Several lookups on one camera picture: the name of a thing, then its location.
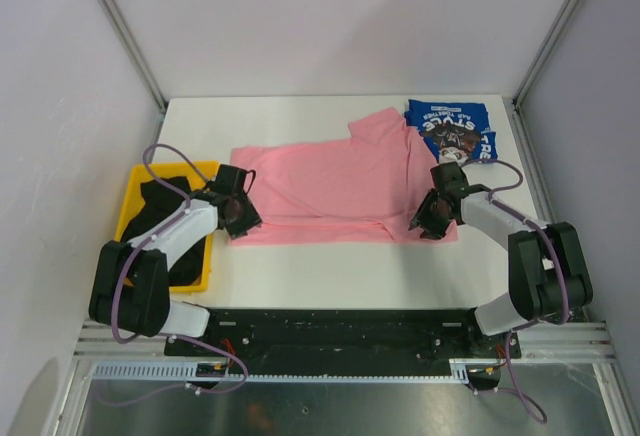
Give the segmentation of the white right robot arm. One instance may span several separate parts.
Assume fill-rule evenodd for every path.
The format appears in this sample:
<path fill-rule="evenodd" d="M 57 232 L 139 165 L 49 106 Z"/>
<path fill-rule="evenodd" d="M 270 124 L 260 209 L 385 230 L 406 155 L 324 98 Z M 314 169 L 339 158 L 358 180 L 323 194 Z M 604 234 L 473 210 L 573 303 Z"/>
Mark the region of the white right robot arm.
<path fill-rule="evenodd" d="M 563 325 L 570 313 L 593 301 L 594 291 L 576 228 L 537 220 L 508 205 L 497 194 L 515 189 L 518 181 L 490 189 L 471 184 L 455 162 L 431 169 L 434 187 L 410 221 L 420 237 L 439 241 L 449 229 L 467 225 L 482 232 L 507 252 L 506 293 L 473 310 L 476 323 L 463 329 L 461 344 L 473 357 L 484 357 L 497 345 L 497 335 L 518 331 L 539 321 Z"/>

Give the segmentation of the pink t-shirt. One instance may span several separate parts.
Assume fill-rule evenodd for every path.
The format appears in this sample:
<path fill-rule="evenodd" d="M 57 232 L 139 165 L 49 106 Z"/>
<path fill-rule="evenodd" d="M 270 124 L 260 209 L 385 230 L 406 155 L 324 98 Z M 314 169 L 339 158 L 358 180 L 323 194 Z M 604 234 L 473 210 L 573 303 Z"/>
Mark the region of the pink t-shirt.
<path fill-rule="evenodd" d="M 434 155 L 394 108 L 348 128 L 346 139 L 232 151 L 232 165 L 256 173 L 249 198 L 262 219 L 236 246 L 423 243 L 410 221 Z"/>

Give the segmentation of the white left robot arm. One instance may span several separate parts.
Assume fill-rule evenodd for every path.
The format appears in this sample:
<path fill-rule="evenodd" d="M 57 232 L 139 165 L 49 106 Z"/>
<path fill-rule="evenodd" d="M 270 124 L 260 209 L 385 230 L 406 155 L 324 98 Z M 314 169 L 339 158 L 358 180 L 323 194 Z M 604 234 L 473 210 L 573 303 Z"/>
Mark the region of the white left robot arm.
<path fill-rule="evenodd" d="M 106 243 L 99 254 L 88 313 L 91 320 L 134 336 L 184 335 L 197 354 L 214 353 L 221 332 L 207 309 L 174 301 L 169 275 L 175 264 L 216 230 L 231 239 L 248 235 L 262 219 L 249 198 L 254 170 L 221 165 L 204 186 L 193 189 L 152 177 L 173 207 L 141 234 Z"/>

